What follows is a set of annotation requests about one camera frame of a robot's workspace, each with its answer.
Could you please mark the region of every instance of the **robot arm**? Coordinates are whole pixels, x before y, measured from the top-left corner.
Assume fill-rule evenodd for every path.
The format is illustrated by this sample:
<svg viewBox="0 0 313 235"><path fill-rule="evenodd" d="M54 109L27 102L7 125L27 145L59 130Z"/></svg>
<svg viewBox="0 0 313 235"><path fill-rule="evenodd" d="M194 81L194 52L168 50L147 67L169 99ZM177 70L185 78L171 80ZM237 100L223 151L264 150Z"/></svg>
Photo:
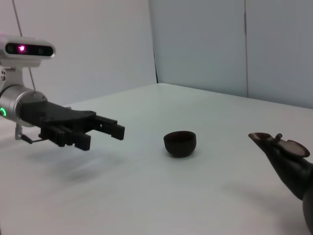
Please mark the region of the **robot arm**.
<svg viewBox="0 0 313 235"><path fill-rule="evenodd" d="M85 151L90 149L86 133L91 130L123 140L125 128L117 121L53 104L43 93L25 87L22 68L37 67L54 55L54 46L46 41L0 35L0 65L5 67L0 75L0 114L17 124L15 138L27 143L50 140L60 147L74 144ZM41 139L31 140L22 126L39 127Z"/></svg>

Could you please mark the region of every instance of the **white table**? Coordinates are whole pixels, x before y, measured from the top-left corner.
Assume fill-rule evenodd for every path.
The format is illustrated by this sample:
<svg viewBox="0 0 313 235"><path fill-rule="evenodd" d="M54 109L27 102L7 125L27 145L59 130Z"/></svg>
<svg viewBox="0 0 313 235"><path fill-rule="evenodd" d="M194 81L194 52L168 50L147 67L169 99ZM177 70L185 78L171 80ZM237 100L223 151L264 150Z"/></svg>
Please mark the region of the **white table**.
<svg viewBox="0 0 313 235"><path fill-rule="evenodd" d="M301 201L248 134L310 147L313 110L166 84L72 108L118 120L125 140L92 132L89 152L28 145L0 121L4 235L309 235ZM197 134L192 158L164 150L177 130Z"/></svg>

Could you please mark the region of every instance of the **black cup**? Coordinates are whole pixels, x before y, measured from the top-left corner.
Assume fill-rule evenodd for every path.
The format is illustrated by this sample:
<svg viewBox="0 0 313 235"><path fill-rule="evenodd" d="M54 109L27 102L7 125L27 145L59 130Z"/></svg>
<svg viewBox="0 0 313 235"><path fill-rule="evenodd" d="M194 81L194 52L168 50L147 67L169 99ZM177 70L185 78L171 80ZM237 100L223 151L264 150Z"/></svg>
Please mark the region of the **black cup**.
<svg viewBox="0 0 313 235"><path fill-rule="evenodd" d="M196 149L196 134L190 131L177 131L164 137L166 150L175 158L185 158Z"/></svg>

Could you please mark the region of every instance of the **teapot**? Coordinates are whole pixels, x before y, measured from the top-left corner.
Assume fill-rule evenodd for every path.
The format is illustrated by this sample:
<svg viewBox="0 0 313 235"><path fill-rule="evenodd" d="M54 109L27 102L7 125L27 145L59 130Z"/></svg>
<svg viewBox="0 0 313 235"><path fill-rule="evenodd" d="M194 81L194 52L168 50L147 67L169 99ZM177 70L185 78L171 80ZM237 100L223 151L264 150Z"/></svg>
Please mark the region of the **teapot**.
<svg viewBox="0 0 313 235"><path fill-rule="evenodd" d="M303 213L313 235L313 164L305 160L310 152L295 141L273 138L266 133L251 133L249 137L266 154L279 178L303 201Z"/></svg>

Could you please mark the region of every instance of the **white backdrop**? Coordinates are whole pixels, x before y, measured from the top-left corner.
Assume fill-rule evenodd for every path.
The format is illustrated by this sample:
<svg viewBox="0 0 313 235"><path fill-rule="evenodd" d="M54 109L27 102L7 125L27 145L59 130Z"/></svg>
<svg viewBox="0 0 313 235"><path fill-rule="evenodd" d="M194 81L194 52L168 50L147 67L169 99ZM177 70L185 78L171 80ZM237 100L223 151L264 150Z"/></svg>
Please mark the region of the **white backdrop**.
<svg viewBox="0 0 313 235"><path fill-rule="evenodd" d="M313 108L313 1L246 6L250 97Z"/></svg>
<svg viewBox="0 0 313 235"><path fill-rule="evenodd" d="M50 101L156 83L148 0L16 0L16 7L24 36L56 46L54 59L32 69Z"/></svg>
<svg viewBox="0 0 313 235"><path fill-rule="evenodd" d="M244 0L150 0L159 82L247 95Z"/></svg>

